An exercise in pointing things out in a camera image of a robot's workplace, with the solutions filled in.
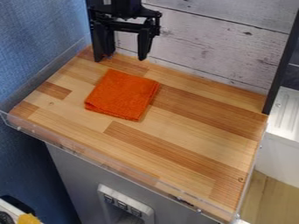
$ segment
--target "dark wood strip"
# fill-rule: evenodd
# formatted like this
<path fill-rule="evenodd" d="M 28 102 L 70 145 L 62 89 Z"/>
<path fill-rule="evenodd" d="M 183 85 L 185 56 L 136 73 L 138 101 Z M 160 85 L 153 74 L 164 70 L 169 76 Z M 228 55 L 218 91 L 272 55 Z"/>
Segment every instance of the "dark wood strip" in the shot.
<path fill-rule="evenodd" d="M 165 85 L 151 104 L 254 141 L 260 141 L 267 120 L 266 115 Z"/>
<path fill-rule="evenodd" d="M 10 114 L 25 119 L 32 115 L 37 109 L 37 106 L 27 101 L 21 101 L 10 111 Z"/>
<path fill-rule="evenodd" d="M 245 179 L 247 176 L 245 172 L 118 122 L 112 122 L 104 133 L 214 179 L 216 184 L 213 187 L 213 193 L 221 196 L 219 202 L 225 202 L 231 208 L 235 208 L 239 199 L 238 193 L 244 186 L 240 179 Z"/>
<path fill-rule="evenodd" d="M 50 95 L 59 100 L 64 100 L 70 93 L 71 90 L 52 84 L 51 82 L 45 81 L 37 90 L 43 94 Z"/>

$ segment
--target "orange towel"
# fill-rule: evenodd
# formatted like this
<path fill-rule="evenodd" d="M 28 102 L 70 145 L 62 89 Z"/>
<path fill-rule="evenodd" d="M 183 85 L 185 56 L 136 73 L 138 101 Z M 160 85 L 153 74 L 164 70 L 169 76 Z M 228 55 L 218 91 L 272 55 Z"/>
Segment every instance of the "orange towel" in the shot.
<path fill-rule="evenodd" d="M 109 69 L 85 100 L 85 108 L 139 121 L 159 83 Z"/>

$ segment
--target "light wood plank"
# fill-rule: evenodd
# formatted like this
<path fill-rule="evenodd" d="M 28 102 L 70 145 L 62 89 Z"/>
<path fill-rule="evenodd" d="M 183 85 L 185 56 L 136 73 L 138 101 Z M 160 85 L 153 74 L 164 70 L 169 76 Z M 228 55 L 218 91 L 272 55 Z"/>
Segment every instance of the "light wood plank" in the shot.
<path fill-rule="evenodd" d="M 260 202 L 264 193 L 267 176 L 254 171 L 246 198 L 240 211 L 242 220 L 251 224 L 256 223 L 260 211 Z"/>
<path fill-rule="evenodd" d="M 97 64 L 91 53 L 87 48 L 47 80 L 50 90 L 67 94 L 36 90 L 24 100 L 28 108 L 20 105 L 11 111 L 18 110 L 21 119 L 10 121 L 31 133 L 35 125 L 39 138 L 153 190 L 184 196 L 206 214 L 229 222 L 244 188 L 239 179 L 251 169 L 267 119 L 259 108 L 264 97 L 117 54 Z M 142 121 L 84 109 L 85 99 L 110 67 L 163 81 Z M 116 129 L 114 123 L 125 129 Z M 134 141 L 123 137 L 129 133 L 137 133 L 129 136 Z"/>
<path fill-rule="evenodd" d="M 299 189 L 267 178 L 257 224 L 293 224 L 299 221 Z"/>

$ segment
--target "wood grain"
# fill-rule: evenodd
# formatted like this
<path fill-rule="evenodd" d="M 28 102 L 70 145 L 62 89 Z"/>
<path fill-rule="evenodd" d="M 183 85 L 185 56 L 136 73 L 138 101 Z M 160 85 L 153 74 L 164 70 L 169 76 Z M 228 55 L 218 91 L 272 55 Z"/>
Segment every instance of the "wood grain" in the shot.
<path fill-rule="evenodd" d="M 27 101 L 21 101 L 16 107 L 14 107 L 10 111 L 10 115 L 18 116 L 18 117 L 22 117 L 22 118 L 28 118 L 37 109 L 38 109 L 37 106 L 35 106 Z"/>
<path fill-rule="evenodd" d="M 254 171 L 240 217 L 251 224 L 297 223 L 299 189 Z"/>
<path fill-rule="evenodd" d="M 242 220 L 251 224 L 256 223 L 260 209 L 261 198 L 265 190 L 267 176 L 261 172 L 254 171 L 250 186 L 240 211 Z"/>
<path fill-rule="evenodd" d="M 283 1 L 283 5 L 279 0 L 240 0 L 238 3 L 233 0 L 144 0 L 144 2 L 286 33 L 289 33 L 299 7 L 296 0 Z"/>
<path fill-rule="evenodd" d="M 91 56 L 88 47 L 11 113 L 39 138 L 229 222 L 267 120 L 264 96 L 123 55 Z M 141 122 L 84 109 L 111 67 L 162 83 Z"/>
<path fill-rule="evenodd" d="M 257 129 L 256 123 L 264 123 L 266 118 L 265 115 L 168 86 L 160 87 L 152 105 L 255 141 L 259 140 L 263 131 Z"/>
<path fill-rule="evenodd" d="M 230 84 L 239 82 L 240 87 L 245 83 L 252 90 L 269 90 L 287 34 L 176 10 L 150 8 L 163 13 L 162 34 L 155 38 L 149 55 L 156 63 L 168 61 L 171 66 L 188 67 L 207 78 L 226 80 Z M 119 33 L 118 46 L 137 52 L 135 35 Z"/>
<path fill-rule="evenodd" d="M 37 88 L 37 91 L 51 95 L 57 99 L 65 99 L 72 91 L 60 86 L 57 86 L 51 82 L 45 81 Z"/>

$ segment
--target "whitewashed wooden plank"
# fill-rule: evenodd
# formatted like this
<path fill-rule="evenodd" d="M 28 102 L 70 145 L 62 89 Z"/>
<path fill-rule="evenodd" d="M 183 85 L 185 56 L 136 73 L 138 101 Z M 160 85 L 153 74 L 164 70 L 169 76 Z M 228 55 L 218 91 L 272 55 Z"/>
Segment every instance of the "whitewashed wooden plank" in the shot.
<path fill-rule="evenodd" d="M 126 54 L 128 56 L 137 57 L 136 52 L 131 52 L 131 51 L 124 50 L 124 49 L 121 49 L 121 48 L 117 48 L 117 52 L 122 53 L 122 54 Z M 237 87 L 237 88 L 243 88 L 243 89 L 249 90 L 251 92 L 259 93 L 259 94 L 262 94 L 262 95 L 266 95 L 268 93 L 268 90 L 265 89 L 265 88 L 262 88 L 262 87 L 255 87 L 255 86 L 248 85 L 246 83 L 242 83 L 242 82 L 239 82 L 239 81 L 236 81 L 236 80 L 230 80 L 230 79 L 227 79 L 227 78 L 224 78 L 224 77 L 220 77 L 218 75 L 211 75 L 209 73 L 200 72 L 198 70 L 194 70 L 194 69 L 191 69 L 191 68 L 186 67 L 186 66 L 180 66 L 180 65 L 162 60 L 162 59 L 156 59 L 156 58 L 153 58 L 153 57 L 148 57 L 147 60 L 149 60 L 152 63 L 158 64 L 160 66 L 171 67 L 173 69 L 177 69 L 178 71 L 182 71 L 184 73 L 194 74 L 194 75 L 197 75 L 197 76 L 202 77 L 202 78 L 206 78 L 206 79 L 209 79 L 209 80 L 212 80 L 212 81 L 225 83 L 227 85 L 234 86 L 234 87 Z"/>
<path fill-rule="evenodd" d="M 143 0 L 147 4 L 289 33 L 298 0 Z"/>
<path fill-rule="evenodd" d="M 269 89 L 288 35 L 174 10 L 150 56 L 250 86 Z M 135 34 L 118 33 L 120 48 L 137 51 Z"/>

